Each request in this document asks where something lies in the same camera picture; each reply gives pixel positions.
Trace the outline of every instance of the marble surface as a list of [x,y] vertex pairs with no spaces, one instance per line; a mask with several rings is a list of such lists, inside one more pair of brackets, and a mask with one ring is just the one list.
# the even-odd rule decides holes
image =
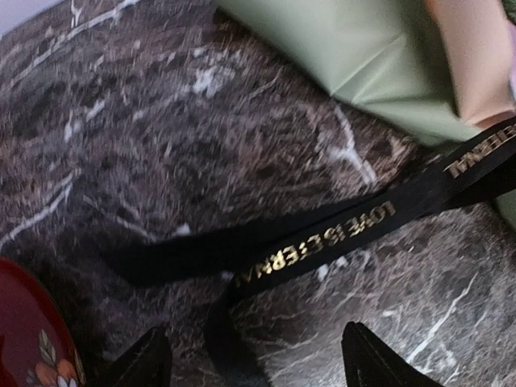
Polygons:
[[[165,323],[172,385],[223,385],[202,326],[227,277],[133,289],[101,251],[363,194],[433,156],[207,0],[66,0],[0,41],[0,253],[47,286],[89,375]],[[350,320],[447,387],[512,387],[515,252],[488,205],[449,211],[233,315],[277,387],[345,385]]]

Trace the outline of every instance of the black ribbon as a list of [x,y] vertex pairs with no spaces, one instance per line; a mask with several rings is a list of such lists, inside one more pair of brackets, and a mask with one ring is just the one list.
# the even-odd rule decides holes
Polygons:
[[204,235],[130,248],[106,262],[134,285],[235,273],[210,308],[206,348],[230,387],[271,384],[231,321],[229,309],[424,216],[488,201],[516,189],[516,119],[460,145],[394,189],[317,210]]

